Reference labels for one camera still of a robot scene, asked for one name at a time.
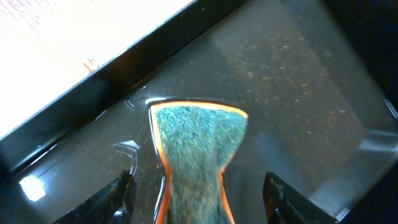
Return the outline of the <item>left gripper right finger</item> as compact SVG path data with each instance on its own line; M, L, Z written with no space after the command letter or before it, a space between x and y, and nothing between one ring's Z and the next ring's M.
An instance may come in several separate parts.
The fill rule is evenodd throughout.
M266 173L262 197L268 224L337 224L339 222L273 172Z

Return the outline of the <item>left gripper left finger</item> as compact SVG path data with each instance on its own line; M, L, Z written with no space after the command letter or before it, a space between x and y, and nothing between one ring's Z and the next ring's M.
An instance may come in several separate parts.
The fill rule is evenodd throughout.
M137 185L134 176L121 174L54 224L107 224L132 222Z

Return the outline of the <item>orange green scrub sponge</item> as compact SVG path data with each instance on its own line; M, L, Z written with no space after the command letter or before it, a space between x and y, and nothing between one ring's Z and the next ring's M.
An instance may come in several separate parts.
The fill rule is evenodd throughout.
M234 223L223 174L246 132L243 110L204 101L150 107L155 149L165 172L156 223Z

